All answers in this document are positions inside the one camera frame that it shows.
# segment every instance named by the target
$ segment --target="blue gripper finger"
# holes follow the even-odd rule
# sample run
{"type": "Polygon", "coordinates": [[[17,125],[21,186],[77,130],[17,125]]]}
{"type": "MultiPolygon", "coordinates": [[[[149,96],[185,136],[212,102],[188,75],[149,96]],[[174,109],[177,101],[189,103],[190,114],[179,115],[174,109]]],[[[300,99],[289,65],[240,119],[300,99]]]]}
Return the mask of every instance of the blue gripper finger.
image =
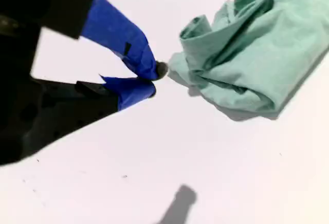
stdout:
{"type": "Polygon", "coordinates": [[[159,79],[146,36],[107,0],[93,1],[81,35],[112,50],[137,76],[159,79]]]}
{"type": "Polygon", "coordinates": [[[118,111],[150,98],[156,92],[154,84],[151,81],[144,79],[101,77],[105,81],[103,86],[119,96],[118,111]]]}

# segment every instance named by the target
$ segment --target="cloth fold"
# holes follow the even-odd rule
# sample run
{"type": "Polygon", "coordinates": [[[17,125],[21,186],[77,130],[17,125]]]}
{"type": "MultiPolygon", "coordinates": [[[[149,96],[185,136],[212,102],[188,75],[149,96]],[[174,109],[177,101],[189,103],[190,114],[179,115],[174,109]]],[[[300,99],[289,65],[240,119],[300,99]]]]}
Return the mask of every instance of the cloth fold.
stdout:
{"type": "Polygon", "coordinates": [[[228,1],[182,30],[169,68],[218,106],[278,112],[329,47],[327,1],[228,1]]]}

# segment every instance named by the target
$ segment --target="green cloth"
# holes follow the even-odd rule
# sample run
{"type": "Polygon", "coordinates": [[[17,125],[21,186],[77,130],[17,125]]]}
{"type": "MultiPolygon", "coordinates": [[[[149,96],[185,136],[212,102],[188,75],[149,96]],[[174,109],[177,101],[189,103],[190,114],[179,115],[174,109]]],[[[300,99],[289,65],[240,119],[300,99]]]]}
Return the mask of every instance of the green cloth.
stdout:
{"type": "Polygon", "coordinates": [[[169,67],[210,102],[278,112],[329,46],[329,0],[226,2],[212,26],[196,17],[169,67]]]}

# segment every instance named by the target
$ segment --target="white background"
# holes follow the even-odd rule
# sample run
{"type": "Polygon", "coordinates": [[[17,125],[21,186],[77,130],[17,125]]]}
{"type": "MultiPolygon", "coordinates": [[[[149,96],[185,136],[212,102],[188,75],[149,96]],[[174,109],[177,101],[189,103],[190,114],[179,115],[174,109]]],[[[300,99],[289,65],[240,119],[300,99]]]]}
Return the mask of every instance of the white background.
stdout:
{"type": "MultiPolygon", "coordinates": [[[[211,20],[225,0],[109,1],[168,61],[183,26],[211,20]]],[[[131,76],[109,50],[48,30],[32,73],[69,83],[131,76]]],[[[181,185],[197,195],[186,224],[328,223],[328,83],[327,57],[278,120],[237,122],[165,78],[155,98],[0,168],[0,223],[160,223],[181,185]]]]}

